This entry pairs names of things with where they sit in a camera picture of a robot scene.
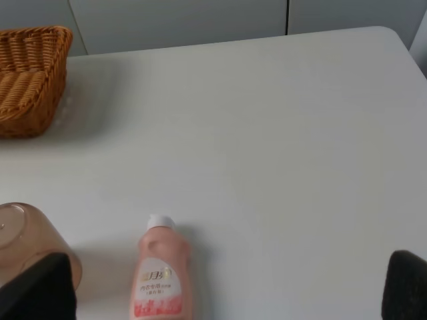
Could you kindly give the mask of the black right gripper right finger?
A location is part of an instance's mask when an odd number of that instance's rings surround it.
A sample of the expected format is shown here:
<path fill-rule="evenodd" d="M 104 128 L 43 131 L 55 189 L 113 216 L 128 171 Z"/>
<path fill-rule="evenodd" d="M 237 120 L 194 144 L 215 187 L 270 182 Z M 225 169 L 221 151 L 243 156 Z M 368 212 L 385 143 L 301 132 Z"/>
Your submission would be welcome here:
<path fill-rule="evenodd" d="M 426 318 L 426 261 L 407 250 L 393 252 L 382 297 L 383 319 Z"/>

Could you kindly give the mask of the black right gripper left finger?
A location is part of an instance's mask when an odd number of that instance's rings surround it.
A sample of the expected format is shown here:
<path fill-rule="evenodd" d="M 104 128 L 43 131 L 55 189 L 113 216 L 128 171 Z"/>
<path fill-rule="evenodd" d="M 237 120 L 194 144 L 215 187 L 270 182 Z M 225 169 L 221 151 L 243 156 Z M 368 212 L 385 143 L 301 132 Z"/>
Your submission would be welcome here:
<path fill-rule="evenodd" d="M 71 263 L 50 253 L 1 287 L 2 319 L 76 319 Z"/>

